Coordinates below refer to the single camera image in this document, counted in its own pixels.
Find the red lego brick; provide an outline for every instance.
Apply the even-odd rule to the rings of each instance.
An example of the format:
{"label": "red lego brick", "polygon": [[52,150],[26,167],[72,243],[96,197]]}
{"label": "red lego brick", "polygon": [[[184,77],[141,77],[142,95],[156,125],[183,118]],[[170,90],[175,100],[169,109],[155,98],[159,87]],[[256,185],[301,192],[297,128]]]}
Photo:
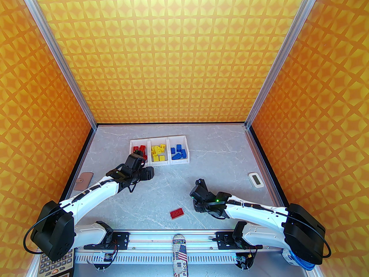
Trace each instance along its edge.
{"label": "red lego brick", "polygon": [[182,216],[184,214],[185,213],[183,212],[183,209],[182,208],[178,208],[178,209],[173,210],[173,211],[170,212],[170,217],[172,219],[176,219],[176,218],[178,218],[178,217],[180,217],[180,216]]}
{"label": "red lego brick", "polygon": [[140,150],[142,153],[145,153],[146,146],[145,146],[145,145],[141,145],[139,150]]}

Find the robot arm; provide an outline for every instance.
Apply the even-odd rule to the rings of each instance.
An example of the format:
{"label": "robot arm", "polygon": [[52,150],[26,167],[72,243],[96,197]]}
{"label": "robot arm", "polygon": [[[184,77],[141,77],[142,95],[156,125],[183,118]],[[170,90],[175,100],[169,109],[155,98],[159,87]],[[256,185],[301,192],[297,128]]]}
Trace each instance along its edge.
{"label": "robot arm", "polygon": [[32,231],[31,240],[52,261],[64,256],[71,248],[87,244],[110,245],[112,228],[107,224],[100,221],[90,225],[76,224],[105,199],[124,188],[128,188],[132,193],[138,182],[152,179],[153,168],[143,168],[144,165],[142,152],[130,154],[124,164],[109,171],[87,190],[59,204],[54,201],[46,203]]}
{"label": "robot arm", "polygon": [[199,179],[191,191],[195,211],[207,212],[217,219],[234,218],[232,244],[241,249],[259,245],[287,249],[310,264],[321,264],[325,228],[297,204],[290,207],[270,207],[232,196],[229,193],[209,192],[205,181]]}

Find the blue lego brick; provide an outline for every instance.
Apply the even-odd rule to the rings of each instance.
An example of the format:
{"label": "blue lego brick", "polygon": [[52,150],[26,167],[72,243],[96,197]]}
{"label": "blue lego brick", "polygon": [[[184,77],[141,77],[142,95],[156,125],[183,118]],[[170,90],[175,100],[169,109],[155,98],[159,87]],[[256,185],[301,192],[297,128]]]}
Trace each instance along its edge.
{"label": "blue lego brick", "polygon": [[182,149],[182,158],[186,159],[187,158],[187,154],[186,154],[186,150]]}
{"label": "blue lego brick", "polygon": [[182,158],[182,154],[181,153],[177,153],[172,157],[172,160],[179,160]]}

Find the wire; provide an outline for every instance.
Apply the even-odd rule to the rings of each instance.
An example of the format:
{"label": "wire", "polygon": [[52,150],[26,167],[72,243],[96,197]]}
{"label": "wire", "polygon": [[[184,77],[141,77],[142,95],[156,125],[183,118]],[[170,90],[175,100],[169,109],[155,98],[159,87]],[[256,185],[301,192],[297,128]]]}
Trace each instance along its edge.
{"label": "wire", "polygon": [[319,234],[319,232],[317,231],[317,230],[315,230],[312,226],[309,226],[307,223],[304,223],[304,222],[302,222],[302,221],[300,221],[300,220],[298,220],[298,219],[295,219],[293,216],[290,216],[290,215],[285,215],[285,214],[283,214],[283,213],[281,213],[281,212],[278,212],[278,211],[275,211],[275,213],[276,214],[278,214],[278,215],[283,215],[283,216],[285,216],[286,218],[290,218],[290,219],[292,219],[292,220],[295,220],[295,221],[297,221],[297,222],[299,222],[299,223],[302,223],[302,224],[304,224],[306,227],[309,227],[311,230],[313,230],[315,233],[317,233],[318,234],[318,236],[323,240],[323,242],[324,242],[324,244],[327,246],[327,248],[328,248],[328,254],[327,255],[325,255],[325,256],[322,256],[324,259],[326,259],[326,258],[328,258],[328,257],[330,257],[331,255],[332,255],[332,250],[331,250],[331,248],[330,248],[330,246],[329,246],[329,244],[328,244],[328,242],[324,239],[324,237],[322,236],[322,235],[320,235]]}
{"label": "wire", "polygon": [[29,234],[29,232],[31,232],[31,230],[36,227],[39,223],[41,223],[43,220],[47,219],[49,216],[52,216],[54,214],[56,214],[57,212],[59,212],[61,209],[63,208],[66,208],[67,206],[69,206],[70,203],[68,203],[67,205],[63,206],[63,207],[60,207],[60,209],[56,210],[56,211],[53,211],[51,214],[48,214],[47,216],[45,216],[44,218],[40,219],[39,221],[37,221],[32,227],[29,228],[29,230],[26,232],[26,234],[24,235],[24,238],[23,238],[23,247],[24,249],[26,250],[26,252],[29,252],[29,253],[32,253],[32,254],[41,254],[43,252],[34,252],[34,251],[31,251],[28,249],[28,247],[26,246],[25,244],[25,240]]}

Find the lego brick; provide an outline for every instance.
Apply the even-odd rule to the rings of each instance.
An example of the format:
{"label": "lego brick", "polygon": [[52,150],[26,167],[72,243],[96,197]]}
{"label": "lego brick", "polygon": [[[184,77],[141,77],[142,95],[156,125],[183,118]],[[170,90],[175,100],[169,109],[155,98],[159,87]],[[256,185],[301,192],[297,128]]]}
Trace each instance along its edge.
{"label": "lego brick", "polygon": [[182,208],[178,208],[176,210],[173,210],[170,212],[170,217],[172,219],[175,219],[175,218],[178,218],[179,216],[182,216],[184,215],[185,213],[183,212],[183,209]]}
{"label": "lego brick", "polygon": [[172,160],[179,160],[182,158],[182,153],[177,153],[172,157]]}

